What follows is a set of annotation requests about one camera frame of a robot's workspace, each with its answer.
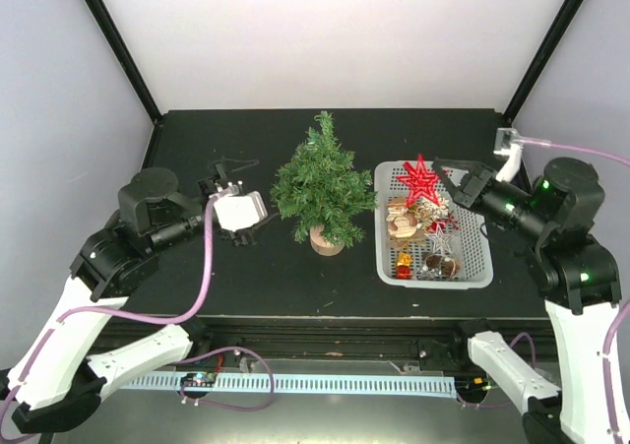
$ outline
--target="christmas ornament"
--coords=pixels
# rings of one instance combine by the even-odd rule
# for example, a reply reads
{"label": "christmas ornament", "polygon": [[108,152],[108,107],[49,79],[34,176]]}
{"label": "christmas ornament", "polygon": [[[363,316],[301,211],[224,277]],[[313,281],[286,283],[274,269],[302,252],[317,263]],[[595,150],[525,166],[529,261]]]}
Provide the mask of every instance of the christmas ornament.
{"label": "christmas ornament", "polygon": [[411,278],[411,268],[407,265],[399,265],[396,267],[396,278],[400,280],[409,280]]}
{"label": "christmas ornament", "polygon": [[411,278],[411,262],[413,257],[407,252],[401,252],[398,255],[398,261],[396,262],[396,278],[402,280],[409,280]]}
{"label": "christmas ornament", "polygon": [[415,273],[419,280],[450,280],[460,271],[460,264],[449,256],[428,254]]}
{"label": "christmas ornament", "polygon": [[408,211],[407,207],[407,199],[403,196],[399,196],[397,198],[392,198],[392,200],[387,204],[387,219],[385,221],[391,222],[396,216],[402,216]]}
{"label": "christmas ornament", "polygon": [[446,226],[448,224],[450,224],[454,230],[460,230],[460,222],[455,219],[453,213],[449,213],[449,216],[447,216],[446,218],[435,221],[426,230],[428,232],[435,232],[435,229],[438,225],[442,228],[442,230],[446,230]]}
{"label": "christmas ornament", "polygon": [[405,250],[407,249],[407,247],[410,245],[411,242],[422,242],[424,243],[424,231],[421,229],[418,229],[414,235],[412,235],[411,237],[403,237],[403,238],[397,238],[394,236],[390,236],[390,239],[387,243],[387,245],[394,250]]}
{"label": "christmas ornament", "polygon": [[441,255],[445,255],[453,252],[453,248],[451,247],[451,240],[453,240],[453,234],[447,234],[444,232],[440,224],[435,225],[435,230],[433,232],[427,232],[426,238],[429,239],[433,243],[432,252],[439,253]]}
{"label": "christmas ornament", "polygon": [[435,185],[439,181],[437,174],[426,168],[422,154],[418,154],[415,167],[406,161],[403,167],[407,171],[407,175],[398,176],[398,180],[409,188],[409,196],[407,197],[407,207],[413,205],[415,200],[420,197],[439,205],[440,201],[435,192]]}
{"label": "christmas ornament", "polygon": [[409,211],[413,213],[420,223],[422,230],[428,230],[434,222],[449,216],[449,201],[439,194],[437,199],[439,200],[439,205],[434,205],[430,201],[421,199],[409,208]]}
{"label": "christmas ornament", "polygon": [[406,265],[408,267],[411,265],[412,261],[413,257],[411,257],[411,254],[408,254],[407,252],[401,252],[400,254],[398,254],[398,261],[396,262],[396,265]]}
{"label": "christmas ornament", "polygon": [[388,233],[397,239],[412,237],[417,231],[417,219],[412,213],[396,216],[387,223]]}

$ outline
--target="black table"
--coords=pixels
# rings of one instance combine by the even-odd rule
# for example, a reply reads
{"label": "black table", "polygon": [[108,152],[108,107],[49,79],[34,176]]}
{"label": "black table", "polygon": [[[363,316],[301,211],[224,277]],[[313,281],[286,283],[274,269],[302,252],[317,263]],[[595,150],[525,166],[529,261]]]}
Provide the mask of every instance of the black table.
{"label": "black table", "polygon": [[[170,111],[155,133],[146,165],[163,166],[179,178],[182,192],[199,195],[197,181],[211,174],[221,157],[258,159],[238,173],[247,189],[258,190],[270,208],[269,191],[278,167],[316,124],[318,110]],[[387,160],[476,159],[498,166],[492,154],[501,115],[491,109],[337,109],[336,133],[356,152],[357,170]],[[453,319],[544,318],[543,302],[522,259],[493,244],[494,280],[464,291],[386,285],[376,274],[374,218],[356,223],[366,239],[335,257],[317,255],[308,242],[292,240],[293,220],[277,218],[263,228],[259,243],[234,247],[215,241],[212,290],[201,315],[238,317]],[[491,229],[490,238],[501,233]],[[132,297],[130,309],[172,315],[188,309],[199,288],[202,242],[195,239],[164,254],[160,271]]]}

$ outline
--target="miniature christmas tree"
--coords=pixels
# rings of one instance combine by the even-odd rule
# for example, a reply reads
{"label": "miniature christmas tree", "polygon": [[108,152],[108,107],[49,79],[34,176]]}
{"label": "miniature christmas tree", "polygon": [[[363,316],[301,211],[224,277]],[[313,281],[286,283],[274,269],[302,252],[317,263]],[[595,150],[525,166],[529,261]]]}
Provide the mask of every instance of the miniature christmas tree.
{"label": "miniature christmas tree", "polygon": [[365,235],[352,223],[352,216],[376,207],[376,193],[368,191],[372,178],[369,171],[352,170],[354,152],[341,149],[332,115],[322,111],[315,120],[321,132],[309,128],[308,140],[278,170],[272,199],[283,219],[299,217],[296,241],[304,241],[309,230],[323,227],[321,236],[328,243],[351,247]]}

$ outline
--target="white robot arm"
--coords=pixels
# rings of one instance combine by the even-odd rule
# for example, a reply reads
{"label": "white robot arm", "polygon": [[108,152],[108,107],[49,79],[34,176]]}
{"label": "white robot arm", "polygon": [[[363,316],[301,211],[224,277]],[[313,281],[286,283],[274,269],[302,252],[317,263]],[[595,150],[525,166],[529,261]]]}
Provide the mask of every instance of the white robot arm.
{"label": "white robot arm", "polygon": [[[521,163],[515,134],[499,130],[495,153],[508,161],[498,173],[469,161],[437,160],[433,167],[455,203],[524,241],[529,273],[556,338],[562,390],[520,359],[487,324],[464,330],[468,356],[523,415],[530,442],[628,443],[630,421],[616,340],[606,358],[611,369],[608,390],[603,378],[604,337],[619,313],[621,289],[612,255],[589,234],[603,202],[598,175],[580,160],[554,159],[533,193],[525,193],[509,183]],[[449,166],[468,171],[459,186],[444,171]],[[610,394],[616,429],[608,416]]]}
{"label": "white robot arm", "polygon": [[[212,201],[217,226],[234,244],[251,243],[252,226],[267,217],[260,194],[245,195],[241,184],[224,179],[211,182],[202,191],[220,191],[218,201]],[[196,342],[201,343],[204,338],[192,327],[193,318],[168,324],[122,349],[87,355],[111,315],[69,312],[100,307],[117,314],[140,283],[157,271],[160,252],[201,231],[208,193],[204,195],[200,201],[186,199],[177,191],[175,175],[162,168],[143,170],[119,191],[120,211],[82,247],[35,343],[15,367],[0,372],[0,398],[18,402],[13,421],[21,432],[73,429],[127,382],[184,359]]]}

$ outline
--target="red star ornament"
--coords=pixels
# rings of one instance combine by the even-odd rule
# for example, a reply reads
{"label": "red star ornament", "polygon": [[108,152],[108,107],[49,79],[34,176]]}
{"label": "red star ornament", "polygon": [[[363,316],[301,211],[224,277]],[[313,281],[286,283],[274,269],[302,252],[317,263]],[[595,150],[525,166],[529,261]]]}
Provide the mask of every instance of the red star ornament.
{"label": "red star ornament", "polygon": [[412,167],[408,161],[403,164],[403,167],[408,175],[398,176],[397,178],[409,188],[407,207],[409,208],[419,197],[423,197],[434,205],[439,206],[440,200],[435,192],[435,185],[439,178],[434,171],[426,168],[422,154],[418,154],[415,167]]}

